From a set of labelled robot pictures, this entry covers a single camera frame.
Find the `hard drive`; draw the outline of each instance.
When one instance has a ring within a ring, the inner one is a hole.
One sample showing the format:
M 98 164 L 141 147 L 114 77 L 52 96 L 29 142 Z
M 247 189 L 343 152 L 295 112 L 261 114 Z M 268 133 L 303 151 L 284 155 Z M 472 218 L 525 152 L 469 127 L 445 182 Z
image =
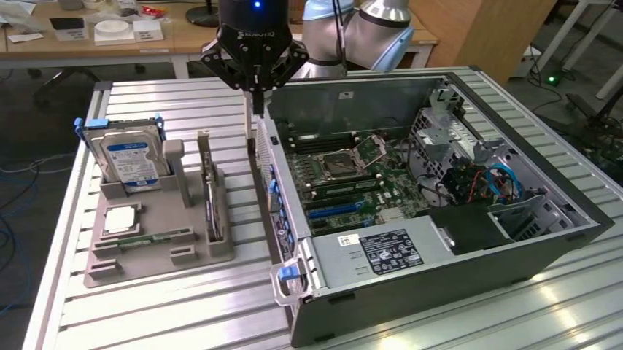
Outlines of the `hard drive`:
M 159 178 L 171 174 L 163 156 L 161 118 L 114 122 L 76 120 L 76 133 L 90 149 L 108 183 L 121 182 L 125 192 L 160 188 Z

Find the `floor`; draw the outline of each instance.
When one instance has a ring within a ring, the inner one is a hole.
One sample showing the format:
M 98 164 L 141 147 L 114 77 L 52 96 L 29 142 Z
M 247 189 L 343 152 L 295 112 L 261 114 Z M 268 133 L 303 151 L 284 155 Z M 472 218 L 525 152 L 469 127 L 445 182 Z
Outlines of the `floor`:
M 547 46 L 559 27 L 559 22 L 543 27 L 535 38 L 536 47 L 544 48 Z M 544 69 L 543 75 L 557 69 L 556 59 L 563 57 L 580 35 L 580 31 L 573 31 L 569 34 L 553 60 Z M 623 52 L 616 51 L 601 42 L 595 42 L 575 67 L 576 81 L 563 81 L 556 91 L 560 94 L 580 94 L 595 108 L 600 108 L 603 101 L 596 100 L 593 95 L 621 62 Z M 101 80 L 110 81 L 173 79 L 173 70 L 168 64 L 154 63 L 145 65 L 145 67 L 144 74 L 136 74 L 132 65 L 97 67 L 93 68 L 93 72 Z M 203 72 L 199 68 L 195 70 L 195 75 L 200 76 Z M 74 151 L 77 137 L 70 125 L 73 119 L 84 117 L 86 113 L 92 82 L 80 76 L 70 77 L 53 91 L 48 98 L 50 104 L 44 109 L 34 108 L 30 99 L 40 84 L 57 71 L 57 69 L 45 69 L 42 70 L 44 76 L 32 79 L 24 70 L 16 70 L 10 78 L 0 82 L 2 110 L 0 117 L 0 166 L 2 167 L 26 166 L 24 160 L 40 159 L 49 155 Z M 5 74 L 5 71 L 0 71 L 0 77 Z M 528 108 L 556 97 L 552 93 L 529 85 L 523 79 L 511 80 L 505 88 Z M 564 101 L 551 104 L 543 107 L 539 113 L 565 123 L 575 117 L 575 112 L 569 111 L 564 104 Z M 616 105 L 611 116 L 623 118 L 623 102 Z M 70 166 L 70 162 L 70 157 L 50 160 L 41 166 L 41 170 L 64 168 Z M 0 203 L 4 203 L 22 188 L 22 184 L 13 182 L 29 182 L 33 174 L 24 172 L 9 176 L 0 173 L 0 176 L 12 180 L 8 182 L 0 179 Z M 0 349 L 18 349 L 22 343 L 68 177 L 68 171 L 57 174 L 41 174 L 37 179 L 37 197 L 32 201 L 29 197 L 24 197 L 21 203 L 30 202 L 30 204 L 22 211 L 6 217 L 29 261 L 32 285 L 17 307 L 0 314 Z M 10 209 L 2 211 L 1 214 L 8 216 L 9 212 Z M 0 250 L 0 264 L 5 261 L 6 252 L 5 249 Z M 0 273 L 0 310 L 20 296 L 25 285 L 26 268 L 21 261 L 14 259 L 9 267 Z

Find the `aluminum extrusion table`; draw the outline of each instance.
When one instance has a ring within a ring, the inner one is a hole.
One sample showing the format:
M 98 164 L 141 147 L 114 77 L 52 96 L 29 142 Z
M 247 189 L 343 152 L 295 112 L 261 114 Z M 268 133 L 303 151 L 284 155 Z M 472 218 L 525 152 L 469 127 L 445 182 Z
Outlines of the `aluminum extrusion table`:
M 623 191 L 487 78 L 452 69 L 519 134 L 616 220 L 585 248 L 529 281 L 353 332 L 308 349 L 568 349 L 623 344 Z M 26 332 L 25 349 L 287 349 L 287 318 L 272 298 L 268 246 L 260 223 L 243 133 L 240 92 L 216 79 L 118 82 L 93 93 L 89 118 L 165 120 L 192 142 L 209 128 L 215 162 L 225 170 L 236 258 L 86 289 L 82 273 L 100 171 L 80 145 Z M 493 127 L 467 106 L 483 136 Z

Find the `paper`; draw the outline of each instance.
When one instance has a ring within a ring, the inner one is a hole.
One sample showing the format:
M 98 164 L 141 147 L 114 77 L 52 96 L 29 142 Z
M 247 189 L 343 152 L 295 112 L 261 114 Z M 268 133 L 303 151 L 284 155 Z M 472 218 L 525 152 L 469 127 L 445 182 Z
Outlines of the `paper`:
M 37 5 L 29 3 L 29 2 L 22 2 L 22 1 L 6 1 L 6 0 L 0 0 L 0 4 L 14 4 L 20 5 L 20 7 L 24 9 L 24 11 L 28 12 L 29 15 L 32 15 L 32 12 L 34 11 L 34 7 Z M 0 15 L 0 23 L 8 23 L 8 20 Z
M 36 34 L 28 34 L 28 35 L 8 35 L 6 36 L 10 40 L 12 43 L 16 42 L 29 42 L 30 40 L 36 40 L 42 38 L 42 35 L 40 33 Z

